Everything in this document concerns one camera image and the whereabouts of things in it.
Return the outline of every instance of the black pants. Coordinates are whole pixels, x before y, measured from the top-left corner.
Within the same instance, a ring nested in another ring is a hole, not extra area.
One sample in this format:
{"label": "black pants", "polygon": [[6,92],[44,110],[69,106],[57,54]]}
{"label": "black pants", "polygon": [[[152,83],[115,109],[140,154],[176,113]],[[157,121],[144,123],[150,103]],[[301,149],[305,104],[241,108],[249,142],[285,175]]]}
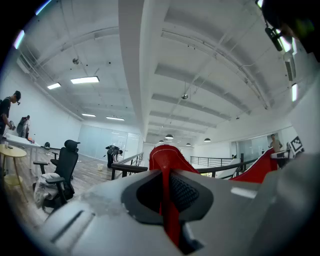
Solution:
{"label": "black pants", "polygon": [[107,153],[107,156],[108,156],[108,168],[111,168],[111,165],[113,164],[114,162],[114,158],[112,157],[112,154],[108,154]]}

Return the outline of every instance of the white table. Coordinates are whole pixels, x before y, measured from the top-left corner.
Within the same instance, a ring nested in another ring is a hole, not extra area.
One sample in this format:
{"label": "white table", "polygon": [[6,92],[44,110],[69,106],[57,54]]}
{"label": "white table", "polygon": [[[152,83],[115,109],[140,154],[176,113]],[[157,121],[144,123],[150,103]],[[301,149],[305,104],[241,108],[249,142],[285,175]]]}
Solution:
{"label": "white table", "polygon": [[[34,144],[30,143],[29,140],[26,138],[18,137],[12,134],[6,134],[5,135],[6,140],[9,142],[9,144],[30,148],[30,161],[29,161],[29,168],[32,169],[32,149],[35,148],[35,160],[38,161],[38,148],[41,146],[34,142]],[[35,176],[38,176],[38,165],[35,166]]]}

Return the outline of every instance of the man wearing black cap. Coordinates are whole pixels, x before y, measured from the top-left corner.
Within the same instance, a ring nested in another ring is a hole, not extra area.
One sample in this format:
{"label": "man wearing black cap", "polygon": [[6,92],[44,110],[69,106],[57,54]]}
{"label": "man wearing black cap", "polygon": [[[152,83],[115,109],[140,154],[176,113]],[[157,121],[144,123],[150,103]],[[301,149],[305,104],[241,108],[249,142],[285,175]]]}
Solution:
{"label": "man wearing black cap", "polygon": [[6,125],[9,126],[10,130],[15,129],[15,126],[13,126],[9,122],[8,117],[9,117],[11,103],[18,102],[18,105],[20,105],[20,102],[19,102],[20,99],[21,99],[21,93],[20,91],[16,90],[12,96],[6,97],[0,103],[0,142],[2,140],[2,136],[4,135]]}

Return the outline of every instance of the black t-shirt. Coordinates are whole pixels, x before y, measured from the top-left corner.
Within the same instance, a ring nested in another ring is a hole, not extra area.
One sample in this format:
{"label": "black t-shirt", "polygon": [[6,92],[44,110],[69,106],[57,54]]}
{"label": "black t-shirt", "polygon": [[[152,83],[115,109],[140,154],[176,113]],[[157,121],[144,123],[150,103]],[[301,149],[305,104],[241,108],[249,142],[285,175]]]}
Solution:
{"label": "black t-shirt", "polygon": [[4,134],[6,124],[2,117],[2,114],[6,114],[6,117],[9,117],[9,110],[10,110],[11,102],[9,97],[6,97],[0,104],[0,134]]}

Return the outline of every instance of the desk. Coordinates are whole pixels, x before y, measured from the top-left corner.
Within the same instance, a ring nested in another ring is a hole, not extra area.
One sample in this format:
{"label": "desk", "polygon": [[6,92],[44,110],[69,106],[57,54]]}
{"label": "desk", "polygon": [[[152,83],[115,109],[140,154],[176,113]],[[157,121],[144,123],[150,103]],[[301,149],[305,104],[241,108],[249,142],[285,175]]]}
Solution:
{"label": "desk", "polygon": [[[6,134],[5,135],[6,140],[9,142],[9,144],[25,147],[25,148],[30,148],[30,161],[29,161],[29,169],[32,169],[32,149],[35,148],[35,160],[38,161],[38,148],[41,146],[34,142],[34,144],[30,143],[29,140],[26,138],[21,138],[12,134]],[[38,166],[35,166],[35,176],[38,176]]]}
{"label": "desk", "polygon": [[[8,185],[12,185],[12,186],[19,185],[21,188],[22,194],[24,195],[25,200],[28,202],[28,199],[25,195],[24,189],[21,185],[22,178],[18,174],[18,169],[17,169],[17,164],[16,164],[16,158],[25,157],[27,155],[27,152],[22,150],[21,148],[15,147],[15,146],[13,146],[13,148],[6,148],[5,144],[0,144],[0,154],[3,155],[2,173],[1,173],[1,183],[2,183],[3,189],[5,188],[5,182]],[[14,177],[14,175],[11,175],[11,174],[4,176],[6,157],[13,158],[16,177]]]}

